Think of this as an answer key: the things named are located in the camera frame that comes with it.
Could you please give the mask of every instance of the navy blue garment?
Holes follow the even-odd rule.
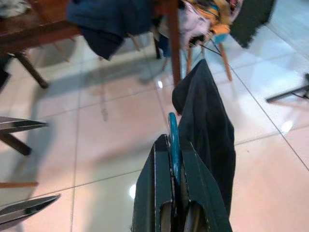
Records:
[[[175,87],[172,102],[182,115],[179,136],[192,143],[211,172],[229,214],[236,164],[234,127],[206,60],[201,60]]]
[[[164,57],[170,57],[169,39],[164,35],[160,35],[159,48],[162,49]]]
[[[89,46],[110,58],[128,34],[150,30],[152,0],[73,0],[67,20],[80,26]]]

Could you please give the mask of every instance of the white tile floor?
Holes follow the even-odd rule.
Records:
[[[51,81],[47,90],[12,62],[0,115],[45,120],[49,127],[16,134],[33,148],[30,157],[0,144],[0,181],[40,183],[0,189],[0,208],[38,196],[62,197],[7,232],[130,231],[129,190],[174,111],[170,64],[161,72],[152,38],[138,39],[140,52],[127,40],[111,62],[99,61],[82,37],[59,42],[70,63],[52,46],[32,49],[33,63]],[[292,96],[268,104],[265,97],[301,85],[309,60],[267,27],[250,49],[231,37],[225,48],[233,82],[218,55],[207,52],[206,59],[235,127],[233,230],[308,232],[309,101]],[[201,59],[199,49],[194,57],[195,63]]]

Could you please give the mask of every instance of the wooden table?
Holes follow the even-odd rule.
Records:
[[[21,53],[24,49],[54,43],[79,35],[79,29],[66,20],[69,0],[37,0],[40,8],[0,21],[0,56],[12,53],[25,66],[42,88],[48,83]],[[174,84],[180,81],[178,0],[156,0],[156,10],[169,15],[170,47]]]

